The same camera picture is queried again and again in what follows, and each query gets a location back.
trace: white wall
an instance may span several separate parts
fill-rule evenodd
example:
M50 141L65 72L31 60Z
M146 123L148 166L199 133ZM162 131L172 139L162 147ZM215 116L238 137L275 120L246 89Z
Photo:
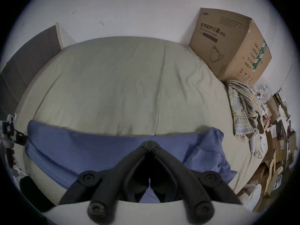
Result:
M63 45L110 36L142 36L188 44L201 7L254 19L272 60L262 78L276 92L295 56L284 21L268 0L32 0L15 23L0 68L29 39L58 22Z

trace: gray headboard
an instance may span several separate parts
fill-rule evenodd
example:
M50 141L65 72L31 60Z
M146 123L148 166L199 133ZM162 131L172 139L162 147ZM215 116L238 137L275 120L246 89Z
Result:
M25 43L0 74L0 120L14 114L20 99L39 70L61 51L54 25Z

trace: mask illustration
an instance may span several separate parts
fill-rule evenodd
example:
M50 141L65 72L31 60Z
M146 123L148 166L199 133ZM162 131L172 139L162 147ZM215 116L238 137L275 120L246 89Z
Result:
M209 60L211 62L220 61L223 58L223 54L220 54L219 50L216 48L216 45L212 47L209 54Z

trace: plaid cloth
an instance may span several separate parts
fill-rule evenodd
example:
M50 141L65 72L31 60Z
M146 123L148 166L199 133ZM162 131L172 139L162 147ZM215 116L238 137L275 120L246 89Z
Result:
M260 134L264 133L262 111L253 90L249 85L237 80L229 80L227 86L235 136L241 141L245 140L245 135L251 139L254 128L257 128Z

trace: bed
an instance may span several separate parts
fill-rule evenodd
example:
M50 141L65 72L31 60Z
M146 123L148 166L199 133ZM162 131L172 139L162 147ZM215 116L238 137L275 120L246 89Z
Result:
M224 133L226 160L238 172L229 186L238 193L262 158L233 133L226 87L190 47L145 37L93 39L62 49L37 73L16 109L15 128L26 133L33 119L93 134L134 136ZM27 157L25 170L58 204L65 189Z

